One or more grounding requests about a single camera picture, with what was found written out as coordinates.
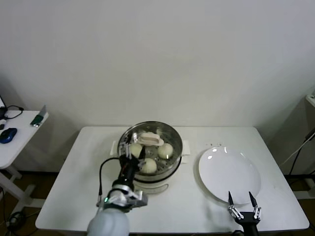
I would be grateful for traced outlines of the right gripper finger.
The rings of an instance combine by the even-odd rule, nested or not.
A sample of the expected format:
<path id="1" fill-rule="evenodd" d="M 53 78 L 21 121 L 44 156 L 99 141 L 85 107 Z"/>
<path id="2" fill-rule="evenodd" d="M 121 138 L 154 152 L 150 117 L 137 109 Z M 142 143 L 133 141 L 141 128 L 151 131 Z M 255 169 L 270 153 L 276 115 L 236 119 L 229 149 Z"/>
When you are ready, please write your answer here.
<path id="1" fill-rule="evenodd" d="M 244 218 L 243 214 L 234 205 L 234 201 L 230 191 L 228 192 L 228 211 L 234 219 L 241 220 Z"/>
<path id="2" fill-rule="evenodd" d="M 253 212 L 254 212 L 253 217 L 256 220 L 260 220 L 261 219 L 261 207 L 258 206 L 258 203 L 251 192 L 249 192 L 249 196 L 250 196 L 251 204 L 253 206 Z"/>

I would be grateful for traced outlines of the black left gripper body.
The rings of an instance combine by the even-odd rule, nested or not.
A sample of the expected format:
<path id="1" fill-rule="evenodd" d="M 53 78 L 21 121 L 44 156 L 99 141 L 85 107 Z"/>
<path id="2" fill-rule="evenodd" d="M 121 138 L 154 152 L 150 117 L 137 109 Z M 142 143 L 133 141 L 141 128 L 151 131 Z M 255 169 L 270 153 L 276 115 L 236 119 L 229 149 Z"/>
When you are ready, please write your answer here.
<path id="1" fill-rule="evenodd" d="M 136 157 L 131 159 L 120 157 L 120 179 L 125 182 L 132 182 L 135 174 L 139 171 L 139 160 Z"/>

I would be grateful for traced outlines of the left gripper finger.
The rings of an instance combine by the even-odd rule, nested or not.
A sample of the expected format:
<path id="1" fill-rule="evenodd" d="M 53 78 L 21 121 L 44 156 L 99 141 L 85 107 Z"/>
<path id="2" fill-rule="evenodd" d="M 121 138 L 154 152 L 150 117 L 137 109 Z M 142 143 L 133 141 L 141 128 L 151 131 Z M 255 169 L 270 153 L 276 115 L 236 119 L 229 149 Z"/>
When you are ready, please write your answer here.
<path id="1" fill-rule="evenodd" d="M 146 155 L 145 147 L 142 147 L 140 154 L 139 154 L 139 157 L 138 157 L 138 161 L 139 161 L 138 167 L 139 168 L 142 168 L 142 166 L 145 164 L 145 155 Z"/>
<path id="2" fill-rule="evenodd" d="M 132 154 L 130 152 L 130 143 L 120 143 L 119 144 L 119 159 L 120 160 L 131 160 Z"/>

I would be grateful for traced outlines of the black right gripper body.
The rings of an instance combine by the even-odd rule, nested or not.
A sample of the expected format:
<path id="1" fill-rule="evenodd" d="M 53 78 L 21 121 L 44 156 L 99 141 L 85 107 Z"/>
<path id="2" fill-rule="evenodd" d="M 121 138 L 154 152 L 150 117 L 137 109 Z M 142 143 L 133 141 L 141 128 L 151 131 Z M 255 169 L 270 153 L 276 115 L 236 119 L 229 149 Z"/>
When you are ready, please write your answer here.
<path id="1" fill-rule="evenodd" d="M 236 223 L 243 228 L 244 236 L 259 236 L 257 224 L 260 222 L 258 219 L 254 219 L 253 212 L 241 212 L 243 218 L 236 218 Z"/>

